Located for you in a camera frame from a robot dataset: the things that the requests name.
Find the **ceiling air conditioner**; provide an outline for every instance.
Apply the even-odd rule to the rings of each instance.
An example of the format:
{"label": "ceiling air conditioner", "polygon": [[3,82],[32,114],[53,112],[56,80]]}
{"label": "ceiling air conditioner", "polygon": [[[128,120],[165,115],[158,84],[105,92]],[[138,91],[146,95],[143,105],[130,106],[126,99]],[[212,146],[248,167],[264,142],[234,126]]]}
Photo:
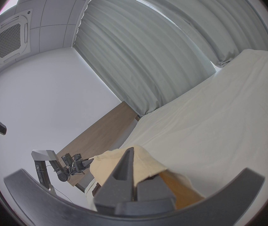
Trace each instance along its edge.
{"label": "ceiling air conditioner", "polygon": [[28,9],[0,23],[0,69],[30,52],[31,14],[32,9]]}

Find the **robotic arm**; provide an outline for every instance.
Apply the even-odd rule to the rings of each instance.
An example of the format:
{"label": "robotic arm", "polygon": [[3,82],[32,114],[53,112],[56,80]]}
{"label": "robotic arm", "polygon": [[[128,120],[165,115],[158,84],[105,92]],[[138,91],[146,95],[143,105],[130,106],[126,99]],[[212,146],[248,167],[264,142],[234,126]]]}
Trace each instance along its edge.
{"label": "robotic arm", "polygon": [[51,193],[55,194],[54,188],[50,183],[46,163],[49,161],[54,171],[57,173],[58,179],[66,182],[72,175],[83,174],[83,171],[90,167],[93,159],[82,159],[81,154],[75,154],[73,157],[69,153],[62,156],[65,163],[63,167],[59,163],[56,153],[52,150],[32,150],[31,156],[34,159],[35,168],[40,184],[45,186]]}

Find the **beige cloth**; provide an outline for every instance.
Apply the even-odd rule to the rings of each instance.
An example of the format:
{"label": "beige cloth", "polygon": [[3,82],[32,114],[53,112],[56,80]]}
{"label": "beige cloth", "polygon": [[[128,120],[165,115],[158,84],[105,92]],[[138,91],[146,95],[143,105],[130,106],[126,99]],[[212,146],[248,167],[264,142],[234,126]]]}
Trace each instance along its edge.
{"label": "beige cloth", "polygon": [[125,151],[130,147],[134,147],[134,186],[137,186],[137,184],[141,181],[167,169],[167,167],[155,160],[139,145],[132,145],[127,148],[115,149],[113,151],[106,151],[101,155],[94,156],[94,160],[90,165],[90,172],[101,186],[103,186],[105,181],[108,179]]}

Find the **orange fabric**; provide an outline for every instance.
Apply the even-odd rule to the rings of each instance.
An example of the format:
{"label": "orange fabric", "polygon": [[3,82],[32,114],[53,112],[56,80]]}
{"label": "orange fabric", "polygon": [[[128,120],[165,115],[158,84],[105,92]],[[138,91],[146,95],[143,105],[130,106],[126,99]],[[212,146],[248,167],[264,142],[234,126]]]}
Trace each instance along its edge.
{"label": "orange fabric", "polygon": [[159,176],[167,184],[170,190],[176,196],[176,209],[182,209],[188,205],[196,203],[204,197],[200,196],[191,188],[183,185],[171,172],[168,170],[159,173]]}

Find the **gray curtain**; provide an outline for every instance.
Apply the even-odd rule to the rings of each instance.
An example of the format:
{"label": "gray curtain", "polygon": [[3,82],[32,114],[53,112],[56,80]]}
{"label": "gray curtain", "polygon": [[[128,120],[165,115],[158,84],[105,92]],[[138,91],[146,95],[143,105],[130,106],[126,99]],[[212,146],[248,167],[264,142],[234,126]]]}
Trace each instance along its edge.
{"label": "gray curtain", "polygon": [[245,0],[144,0],[171,19],[218,67],[244,49],[268,51],[268,33]]}
{"label": "gray curtain", "polygon": [[187,34],[136,0],[92,0],[74,47],[140,116],[215,73]]}

